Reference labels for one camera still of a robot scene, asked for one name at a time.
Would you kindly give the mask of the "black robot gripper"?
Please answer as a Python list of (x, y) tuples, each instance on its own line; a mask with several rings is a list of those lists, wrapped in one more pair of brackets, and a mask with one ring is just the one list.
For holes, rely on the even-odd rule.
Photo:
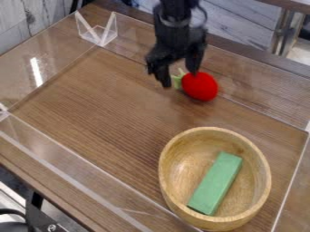
[(148, 73), (154, 76), (163, 88), (172, 87), (168, 65), (177, 60), (185, 59), (187, 70), (196, 75), (207, 47), (207, 34), (208, 31), (201, 26), (154, 27), (156, 43), (145, 56), (145, 62)]

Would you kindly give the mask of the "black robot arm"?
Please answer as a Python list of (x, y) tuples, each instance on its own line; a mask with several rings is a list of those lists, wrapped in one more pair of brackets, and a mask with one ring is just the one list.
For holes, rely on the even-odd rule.
[(200, 0), (160, 0), (152, 9), (154, 44), (145, 55), (148, 75), (163, 88), (172, 87), (169, 65), (185, 59), (196, 74), (207, 47), (207, 12)]

